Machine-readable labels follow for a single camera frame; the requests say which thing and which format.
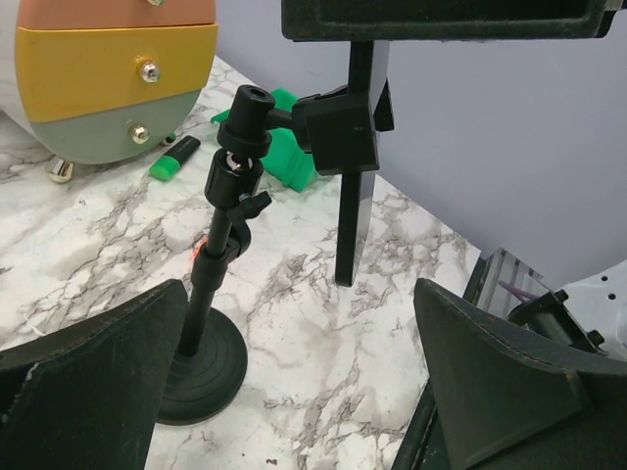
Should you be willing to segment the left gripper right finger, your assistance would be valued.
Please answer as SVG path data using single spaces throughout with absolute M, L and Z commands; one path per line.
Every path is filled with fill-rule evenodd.
M 622 469 L 626 365 L 419 279 L 428 369 L 397 469 Z

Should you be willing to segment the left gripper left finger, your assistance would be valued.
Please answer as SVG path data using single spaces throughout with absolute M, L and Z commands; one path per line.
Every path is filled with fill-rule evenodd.
M 3 350 L 2 468 L 143 468 L 186 308 L 170 279 Z

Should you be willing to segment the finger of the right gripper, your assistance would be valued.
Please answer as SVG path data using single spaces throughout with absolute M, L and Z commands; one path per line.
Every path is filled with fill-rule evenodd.
M 582 1 L 341 1 L 281 3 L 294 41 L 490 41 L 602 38 L 615 3 Z

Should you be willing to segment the tall black smartphone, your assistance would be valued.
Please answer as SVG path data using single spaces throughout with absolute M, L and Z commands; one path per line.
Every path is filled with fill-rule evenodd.
M 358 222 L 358 235 L 362 247 L 365 244 L 370 224 L 371 206 L 376 171 L 379 169 L 378 157 L 378 131 L 375 126 L 374 113 L 378 105 L 387 80 L 390 42 L 375 41 L 371 53 L 371 65 L 368 67 L 368 101 L 372 115 L 372 130 L 370 131 L 371 147 L 374 152 L 371 169 L 362 173 L 362 186 L 360 190 L 360 213 Z

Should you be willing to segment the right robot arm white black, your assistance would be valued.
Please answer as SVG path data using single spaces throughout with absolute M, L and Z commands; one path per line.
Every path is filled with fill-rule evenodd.
M 316 171 L 341 179 L 335 280 L 355 282 L 371 217 L 378 138 L 395 127 L 388 68 L 395 41 L 493 42 L 600 39 L 622 1 L 285 1 L 283 35 L 295 42 L 346 42 L 347 83 L 302 98 L 291 129 Z M 617 291 L 626 266 L 551 290 L 524 274 L 527 289 L 506 281 L 513 261 L 496 253 L 479 303 L 495 315 L 573 346 L 626 354 Z

